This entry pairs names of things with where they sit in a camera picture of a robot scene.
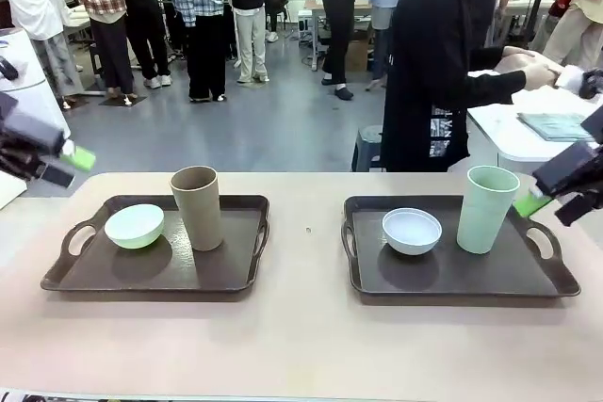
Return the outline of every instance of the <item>green cup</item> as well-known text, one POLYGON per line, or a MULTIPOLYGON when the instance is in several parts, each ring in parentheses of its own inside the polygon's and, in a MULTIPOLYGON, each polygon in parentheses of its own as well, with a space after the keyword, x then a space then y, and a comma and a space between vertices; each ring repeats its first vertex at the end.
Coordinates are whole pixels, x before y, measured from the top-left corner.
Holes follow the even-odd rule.
POLYGON ((489 166, 474 167, 467 179, 456 241, 470 253, 484 254, 494 246, 521 183, 510 171, 489 166))

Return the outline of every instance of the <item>tray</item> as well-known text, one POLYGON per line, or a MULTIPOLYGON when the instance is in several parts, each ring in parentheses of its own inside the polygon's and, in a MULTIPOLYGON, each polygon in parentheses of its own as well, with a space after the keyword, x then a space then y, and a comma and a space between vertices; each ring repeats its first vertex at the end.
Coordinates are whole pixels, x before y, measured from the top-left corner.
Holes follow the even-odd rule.
POLYGON ((60 256, 41 281, 49 291, 189 292, 235 294, 255 282, 269 237, 269 201, 261 196, 220 196, 224 242, 213 251, 192 251, 173 196, 118 196, 65 236, 60 256), (150 203, 165 212, 165 229, 145 249, 122 249, 105 234, 106 221, 128 206, 150 203), (92 227, 95 235, 78 255, 75 235, 92 227))
POLYGON ((354 197, 346 200, 342 227, 351 285, 365 296, 572 297, 580 287, 562 260, 559 241, 549 228, 521 218, 512 208, 493 249, 475 255, 461 249, 456 233, 463 197, 354 197), (384 215, 400 207, 422 209, 442 224, 442 238, 422 256, 404 256, 387 245, 384 215), (543 258, 527 237, 542 232, 553 248, 543 258))

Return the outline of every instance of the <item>light green bowl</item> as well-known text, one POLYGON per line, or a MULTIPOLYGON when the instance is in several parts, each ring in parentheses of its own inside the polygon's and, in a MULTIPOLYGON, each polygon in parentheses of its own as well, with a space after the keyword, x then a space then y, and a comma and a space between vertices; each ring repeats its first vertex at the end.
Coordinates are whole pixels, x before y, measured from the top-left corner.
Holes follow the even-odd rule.
POLYGON ((163 233, 163 211, 152 204, 126 207, 105 224, 106 236, 123 249, 143 249, 163 233))

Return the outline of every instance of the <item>bowl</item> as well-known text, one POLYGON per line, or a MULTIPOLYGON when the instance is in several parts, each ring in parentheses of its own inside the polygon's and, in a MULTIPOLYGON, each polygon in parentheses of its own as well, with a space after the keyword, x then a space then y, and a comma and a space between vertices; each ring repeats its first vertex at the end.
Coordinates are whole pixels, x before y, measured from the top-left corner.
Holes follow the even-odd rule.
POLYGON ((442 237, 442 225, 437 218, 408 207, 387 213, 383 231, 392 249, 410 256, 427 253, 442 237))
POLYGON ((164 213, 153 204, 126 207, 105 224, 106 236, 123 249, 143 249, 163 233, 164 213))

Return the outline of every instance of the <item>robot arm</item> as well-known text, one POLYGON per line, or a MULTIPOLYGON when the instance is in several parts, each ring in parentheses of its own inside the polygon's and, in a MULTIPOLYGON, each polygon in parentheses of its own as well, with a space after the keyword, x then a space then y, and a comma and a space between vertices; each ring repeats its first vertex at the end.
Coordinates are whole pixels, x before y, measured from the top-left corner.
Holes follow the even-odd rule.
POLYGON ((19 111, 18 101, 0 93, 0 171, 31 181, 42 179, 68 187, 74 175, 43 157, 61 158, 73 167, 90 170, 95 157, 65 140, 63 131, 19 111))
MULTIPOLYGON (((583 72, 580 78, 581 84, 574 85, 580 97, 592 99, 603 93, 603 70, 583 72)), ((589 142, 578 141, 534 171, 534 195, 545 201, 535 204, 527 215, 547 201, 569 194, 576 196, 555 213, 565 226, 603 207, 603 106, 584 120, 582 127, 599 146, 593 148, 589 142)))

